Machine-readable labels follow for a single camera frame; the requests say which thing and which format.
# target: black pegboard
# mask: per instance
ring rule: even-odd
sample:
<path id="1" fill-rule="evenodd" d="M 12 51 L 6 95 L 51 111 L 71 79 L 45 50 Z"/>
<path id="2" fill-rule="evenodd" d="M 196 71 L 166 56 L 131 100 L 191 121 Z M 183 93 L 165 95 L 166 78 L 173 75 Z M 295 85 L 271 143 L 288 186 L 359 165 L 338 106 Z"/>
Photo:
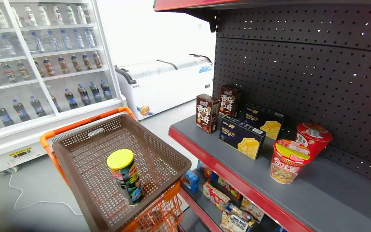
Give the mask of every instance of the black pegboard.
<path id="1" fill-rule="evenodd" d="M 355 165 L 371 166 L 371 6 L 267 6 L 218 15 L 214 96 L 235 83 L 246 101 L 288 115 L 291 128 L 303 121 L 328 128 L 339 151 L 323 155 L 371 177 Z M 356 160 L 338 158 L 340 151 Z"/>

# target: power cord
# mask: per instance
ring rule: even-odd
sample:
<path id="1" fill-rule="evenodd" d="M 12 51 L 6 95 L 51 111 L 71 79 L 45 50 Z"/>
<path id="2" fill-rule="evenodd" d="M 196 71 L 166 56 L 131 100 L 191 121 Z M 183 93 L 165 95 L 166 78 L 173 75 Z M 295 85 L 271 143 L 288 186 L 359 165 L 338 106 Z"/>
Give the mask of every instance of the power cord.
<path id="1" fill-rule="evenodd" d="M 38 201 L 38 202 L 36 202 L 36 203 L 34 203 L 34 204 L 31 204 L 31 205 L 29 205 L 29 206 L 26 206 L 26 207 L 16 208 L 16 203 L 18 203 L 19 198 L 21 198 L 22 193 L 23 193 L 24 191 L 23 191 L 22 189 L 20 189 L 20 188 L 17 188 L 17 187 L 15 187 L 15 186 L 12 186 L 12 185 L 11 185 L 12 175 L 13 175 L 13 173 L 11 173 L 11 176 L 9 177 L 8 187 L 10 187 L 10 188 L 15 188 L 15 189 L 21 191 L 21 194 L 19 194 L 18 198 L 17 198 L 16 201 L 15 201 L 15 204 L 14 204 L 14 210 L 25 209 L 25 208 L 31 207 L 31 206 L 33 206 L 33 205 L 36 205 L 36 204 L 38 204 L 38 203 L 65 204 L 66 206 L 68 206 L 68 208 L 69 208 L 69 209 L 70 209 L 70 210 L 71 210 L 71 211 L 72 211 L 76 216 L 82 216 L 82 214 L 76 213 L 76 212 L 71 208 L 70 205 L 68 205 L 68 204 L 65 203 L 65 202 L 61 202 L 61 201 Z"/>

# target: chest freezer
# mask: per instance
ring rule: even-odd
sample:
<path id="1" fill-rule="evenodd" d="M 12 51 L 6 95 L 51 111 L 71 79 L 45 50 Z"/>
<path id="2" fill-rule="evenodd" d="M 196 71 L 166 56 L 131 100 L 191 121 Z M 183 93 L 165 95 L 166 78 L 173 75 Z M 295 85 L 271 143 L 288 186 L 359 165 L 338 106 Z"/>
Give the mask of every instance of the chest freezer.
<path id="1" fill-rule="evenodd" d="M 213 63 L 189 54 L 124 67 L 114 66 L 121 93 L 138 120 L 212 94 Z"/>

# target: snack canister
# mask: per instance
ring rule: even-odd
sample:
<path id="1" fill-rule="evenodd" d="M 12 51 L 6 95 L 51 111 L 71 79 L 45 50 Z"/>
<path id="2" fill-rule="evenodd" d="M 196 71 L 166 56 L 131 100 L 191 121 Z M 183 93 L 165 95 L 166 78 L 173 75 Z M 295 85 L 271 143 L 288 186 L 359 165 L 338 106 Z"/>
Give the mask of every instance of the snack canister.
<path id="1" fill-rule="evenodd" d="M 310 150 L 313 160 L 333 140 L 333 135 L 326 128 L 313 123 L 300 123 L 297 125 L 296 142 Z"/>
<path id="2" fill-rule="evenodd" d="M 273 148 L 270 175 L 278 183 L 290 184 L 311 161 L 309 149 L 295 141 L 277 140 Z"/>
<path id="3" fill-rule="evenodd" d="M 107 165 L 117 180 L 119 192 L 125 198 L 125 203 L 130 206 L 140 203 L 143 199 L 143 188 L 134 162 L 134 153 L 128 149 L 115 151 L 108 156 Z"/>

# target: red noodle cup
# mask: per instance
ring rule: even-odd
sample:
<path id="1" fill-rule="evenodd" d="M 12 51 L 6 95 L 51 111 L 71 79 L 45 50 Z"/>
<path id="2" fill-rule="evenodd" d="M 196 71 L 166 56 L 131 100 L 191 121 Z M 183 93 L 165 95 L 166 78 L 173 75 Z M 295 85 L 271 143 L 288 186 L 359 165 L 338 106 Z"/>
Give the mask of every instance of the red noodle cup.
<path id="1" fill-rule="evenodd" d="M 270 175 L 278 183 L 290 184 L 311 161 L 309 149 L 295 141 L 277 140 L 273 148 Z"/>
<path id="2" fill-rule="evenodd" d="M 300 123 L 297 125 L 296 142 L 310 150 L 311 160 L 333 140 L 333 135 L 326 128 L 313 123 Z"/>

